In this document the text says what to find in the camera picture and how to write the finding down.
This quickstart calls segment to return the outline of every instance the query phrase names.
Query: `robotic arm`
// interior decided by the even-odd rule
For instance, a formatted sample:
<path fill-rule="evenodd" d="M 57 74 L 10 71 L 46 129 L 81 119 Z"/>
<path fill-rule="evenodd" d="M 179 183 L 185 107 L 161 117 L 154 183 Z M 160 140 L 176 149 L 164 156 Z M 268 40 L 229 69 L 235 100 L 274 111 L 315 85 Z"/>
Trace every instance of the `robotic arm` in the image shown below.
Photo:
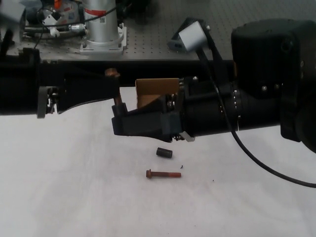
<path fill-rule="evenodd" d="M 180 36 L 187 49 L 196 50 L 205 78 L 180 79 L 178 93 L 134 111 L 128 112 L 125 104 L 113 106 L 116 135 L 170 142 L 228 132 L 218 88 L 234 131 L 280 124 L 284 138 L 302 141 L 316 152 L 314 22 L 264 20 L 235 29 L 232 79 L 205 26 L 195 22 Z M 213 52 L 214 67 L 201 49 L 205 44 Z"/>
<path fill-rule="evenodd" d="M 144 136 L 165 142 L 193 141 L 197 136 L 230 131 L 250 158 L 270 173 L 242 144 L 236 131 L 281 125 L 284 138 L 302 141 L 316 152 L 316 23 L 264 20 L 232 32 L 234 70 L 228 71 L 205 25 L 194 22 L 181 32 L 181 45 L 196 51 L 203 75 L 180 78 L 176 93 L 162 94 L 148 105 L 128 111 L 121 101 L 117 73 L 100 75 L 67 62 L 40 60 L 38 50 L 0 50 L 0 115 L 37 114 L 38 118 L 75 106 L 113 99 L 115 135 Z M 213 64 L 203 47 L 213 53 Z"/>

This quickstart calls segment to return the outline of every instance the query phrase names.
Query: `black cable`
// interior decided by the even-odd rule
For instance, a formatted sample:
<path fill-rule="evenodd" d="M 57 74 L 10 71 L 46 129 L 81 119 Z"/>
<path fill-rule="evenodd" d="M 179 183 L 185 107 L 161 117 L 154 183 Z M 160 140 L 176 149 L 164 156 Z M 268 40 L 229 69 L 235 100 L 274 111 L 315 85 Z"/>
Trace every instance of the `black cable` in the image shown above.
<path fill-rule="evenodd" d="M 43 11 L 43 9 L 44 9 L 44 7 L 42 6 L 42 7 L 37 11 L 37 13 L 36 13 L 36 17 L 37 17 L 37 19 L 38 19 L 38 22 L 42 24 L 42 29 L 41 29 L 41 35 L 40 35 L 40 37 L 39 37 L 38 41 L 36 42 L 36 44 L 35 44 L 35 46 L 34 46 L 33 49 L 36 49 L 36 47 L 37 47 L 38 44 L 40 43 L 40 39 L 43 37 L 43 34 L 44 34 L 45 25 L 44 25 L 44 24 L 40 21 L 40 19 L 39 19 L 39 12 L 40 12 L 40 11 Z"/>
<path fill-rule="evenodd" d="M 100 16 L 96 16 L 96 17 L 93 17 L 93 18 L 90 18 L 90 19 L 87 19 L 87 20 L 84 20 L 83 22 L 74 22 L 74 23 L 65 23 L 65 24 L 59 24 L 59 25 L 46 25 L 46 27 L 62 27 L 62 26 L 70 26 L 70 25 L 76 25 L 76 24 L 82 24 L 82 23 L 86 23 L 86 22 L 89 22 L 89 21 L 94 21 L 96 19 L 99 19 L 101 17 L 104 17 L 108 14 L 110 14 L 111 12 L 115 11 L 117 9 L 117 7 L 113 7 L 111 10 L 107 11 L 106 13 L 100 15 Z"/>
<path fill-rule="evenodd" d="M 211 42 L 209 42 L 209 46 L 212 50 L 212 54 L 213 54 L 213 60 L 215 59 L 219 59 L 219 61 L 221 60 L 221 56 L 219 54 L 217 54 L 218 50 L 215 46 L 215 43 L 213 41 L 213 39 L 211 38 Z M 207 76 L 210 78 L 211 80 L 211 83 L 216 91 L 216 94 L 217 94 L 217 97 L 218 97 L 218 100 L 219 100 L 219 103 L 220 103 L 220 106 L 222 107 L 222 111 L 223 111 L 223 114 L 224 114 L 224 117 L 225 117 L 225 121 L 226 121 L 226 124 L 227 124 L 227 127 L 229 129 L 229 131 L 231 132 L 232 136 L 234 137 L 234 139 L 236 140 L 237 144 L 240 146 L 240 148 L 257 164 L 259 165 L 261 168 L 263 168 L 264 170 L 268 171 L 269 173 L 281 178 L 281 179 L 284 179 L 286 181 L 289 181 L 291 183 L 294 183 L 294 184 L 298 184 L 298 185 L 302 185 L 302 186 L 305 186 L 305 187 L 309 187 L 309 188 L 316 188 L 316 184 L 314 183 L 308 183 L 308 182 L 304 182 L 304 181 L 301 181 L 301 180 L 298 180 L 298 179 L 294 179 L 294 178 L 291 178 L 289 176 L 286 176 L 284 174 L 281 174 L 277 171 L 275 171 L 274 169 L 268 167 L 267 165 L 265 165 L 264 163 L 262 163 L 261 161 L 259 161 L 249 150 L 248 148 L 242 143 L 242 141 L 240 140 L 240 138 L 238 137 L 236 131 L 233 129 L 232 127 L 232 124 L 228 118 L 228 115 L 227 115 L 227 112 L 226 112 L 226 108 L 225 108 L 225 104 L 224 104 L 224 101 L 223 101 L 223 98 L 221 96 L 221 93 L 218 89 L 218 86 L 216 84 L 216 82 L 214 81 L 213 77 L 212 77 L 212 73 L 211 73 L 211 70 L 210 70 L 210 67 L 209 66 L 206 66 L 205 67 L 205 64 L 203 63 L 203 59 L 206 57 L 204 51 L 201 49 L 201 50 L 197 50 L 197 55 L 205 69 L 205 72 L 207 73 Z"/>
<path fill-rule="evenodd" d="M 49 37 L 49 38 L 37 38 L 38 40 L 64 40 L 64 39 L 70 39 L 74 37 L 79 37 L 79 36 L 84 36 L 85 33 L 76 33 L 76 34 L 71 34 L 71 33 L 66 33 L 69 34 L 68 36 L 60 36 L 57 38 L 54 37 Z M 36 39 L 35 37 L 27 37 L 26 39 Z"/>

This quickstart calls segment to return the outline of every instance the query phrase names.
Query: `black cylinder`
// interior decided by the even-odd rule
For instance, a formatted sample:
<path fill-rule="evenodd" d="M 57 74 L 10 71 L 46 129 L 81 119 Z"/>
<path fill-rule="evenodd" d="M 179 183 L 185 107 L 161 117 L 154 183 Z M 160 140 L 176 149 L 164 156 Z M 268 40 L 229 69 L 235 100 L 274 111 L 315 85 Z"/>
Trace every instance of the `black cylinder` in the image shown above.
<path fill-rule="evenodd" d="M 205 93 L 205 86 L 210 88 Z M 223 96 L 226 113 L 235 130 L 245 130 L 279 124 L 279 99 L 256 99 L 236 85 L 231 94 Z M 186 97 L 184 128 L 192 137 L 228 132 L 223 110 L 217 96 L 212 95 L 212 85 L 204 85 L 197 100 Z"/>
<path fill-rule="evenodd" d="M 172 151 L 158 147 L 156 155 L 159 157 L 172 158 Z"/>

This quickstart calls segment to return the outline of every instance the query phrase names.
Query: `bolt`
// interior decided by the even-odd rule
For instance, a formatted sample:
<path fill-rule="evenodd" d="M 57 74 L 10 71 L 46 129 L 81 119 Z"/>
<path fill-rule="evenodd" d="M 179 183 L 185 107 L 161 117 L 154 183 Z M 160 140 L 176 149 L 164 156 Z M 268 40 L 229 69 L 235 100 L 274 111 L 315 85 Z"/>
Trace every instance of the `bolt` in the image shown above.
<path fill-rule="evenodd" d="M 152 170 L 146 170 L 146 177 L 151 179 L 152 177 L 169 177 L 169 178 L 181 178 L 181 173 L 169 173 L 169 172 L 152 172 Z"/>
<path fill-rule="evenodd" d="M 173 109 L 173 107 L 174 107 L 174 101 L 168 101 L 167 102 L 167 106 L 168 106 L 168 108 L 170 108 L 170 109 Z"/>

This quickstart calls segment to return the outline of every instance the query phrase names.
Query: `cable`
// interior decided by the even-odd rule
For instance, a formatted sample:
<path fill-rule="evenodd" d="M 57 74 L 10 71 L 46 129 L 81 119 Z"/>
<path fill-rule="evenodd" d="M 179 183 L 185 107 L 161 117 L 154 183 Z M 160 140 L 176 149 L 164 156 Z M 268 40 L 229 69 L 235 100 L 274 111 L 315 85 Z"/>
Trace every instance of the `cable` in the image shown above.
<path fill-rule="evenodd" d="M 39 37 L 38 41 L 36 42 L 36 44 L 35 44 L 35 46 L 34 46 L 33 49 L 36 49 L 36 47 L 37 47 L 38 44 L 40 43 L 40 39 L 43 37 L 43 34 L 44 34 L 45 25 L 44 25 L 44 24 L 40 21 L 40 19 L 39 19 L 39 12 L 40 12 L 40 11 L 43 11 L 43 9 L 44 9 L 44 7 L 41 7 L 41 8 L 37 11 L 37 13 L 36 13 L 36 17 L 37 17 L 37 19 L 38 19 L 38 22 L 42 24 L 42 29 L 41 29 L 41 35 L 40 35 L 40 37 Z"/>
<path fill-rule="evenodd" d="M 74 38 L 74 37 L 79 37 L 79 36 L 84 36 L 84 33 L 77 33 L 77 34 L 71 34 L 71 33 L 64 33 L 64 34 L 69 34 L 69 36 L 60 36 L 57 38 L 54 37 L 49 37 L 49 38 L 35 38 L 35 37 L 25 37 L 26 39 L 37 39 L 37 40 L 64 40 L 64 39 L 70 39 L 70 38 Z"/>
<path fill-rule="evenodd" d="M 107 11 L 106 13 L 104 13 L 104 14 L 102 14 L 100 16 L 96 16 L 96 17 L 84 20 L 83 22 L 78 21 L 78 22 L 74 22 L 74 23 L 65 23 L 65 24 L 59 24 L 59 25 L 46 25 L 46 27 L 62 27 L 62 26 L 77 25 L 77 24 L 82 24 L 82 23 L 86 23 L 86 22 L 89 22 L 89 21 L 94 21 L 96 19 L 99 19 L 101 17 L 104 17 L 104 16 L 110 14 L 111 12 L 115 11 L 116 9 L 117 9 L 117 7 L 115 6 L 111 10 Z"/>
<path fill-rule="evenodd" d="M 213 54 L 213 60 L 216 60 L 218 59 L 218 62 L 220 62 L 220 60 L 222 60 L 220 54 L 218 53 L 218 50 L 215 46 L 215 43 L 213 41 L 213 39 L 211 38 L 210 34 L 208 35 L 208 41 L 209 41 L 209 47 L 212 51 L 212 54 Z M 240 140 L 240 138 L 238 137 L 236 131 L 233 129 L 232 127 L 232 124 L 228 118 L 228 115 L 227 115 L 227 112 L 226 112 L 226 108 L 225 108 L 225 104 L 224 104 L 224 101 L 223 101 L 223 98 L 222 98 L 222 95 L 218 89 L 218 86 L 216 84 L 216 82 L 214 81 L 213 77 L 212 77 L 212 73 L 211 73 L 211 70 L 210 70 L 210 67 L 209 66 L 206 66 L 205 67 L 205 64 L 203 63 L 203 58 L 206 57 L 204 51 L 202 49 L 200 50 L 197 50 L 197 55 L 200 59 L 200 62 L 202 63 L 202 65 L 204 66 L 204 69 L 208 75 L 208 77 L 210 78 L 211 80 L 211 83 L 212 85 L 214 86 L 214 89 L 216 91 L 216 94 L 217 94 L 217 97 L 218 97 L 218 100 L 219 100 L 219 103 L 220 103 L 220 106 L 222 107 L 222 111 L 224 113 L 224 117 L 225 117 L 225 121 L 226 121 L 226 124 L 227 124 L 227 127 L 229 129 L 229 131 L 231 132 L 232 136 L 234 137 L 235 141 L 237 142 L 237 144 L 240 146 L 240 148 L 257 164 L 259 165 L 261 168 L 263 168 L 264 170 L 268 171 L 269 173 L 281 178 L 281 179 L 284 179 L 286 181 L 289 181 L 291 183 L 294 183 L 294 184 L 298 184 L 298 185 L 301 185 L 301 186 L 305 186 L 305 187 L 308 187 L 308 188 L 316 188 L 316 184 L 314 183 L 308 183 L 308 182 L 304 182 L 304 181 L 301 181 L 301 180 L 298 180 L 298 179 L 294 179 L 294 178 L 291 178 L 289 176 L 286 176 L 284 174 L 281 174 L 277 171 L 275 171 L 274 169 L 268 167 L 267 165 L 265 165 L 264 163 L 262 163 L 261 161 L 259 161 L 249 150 L 248 148 L 242 143 L 242 141 Z"/>

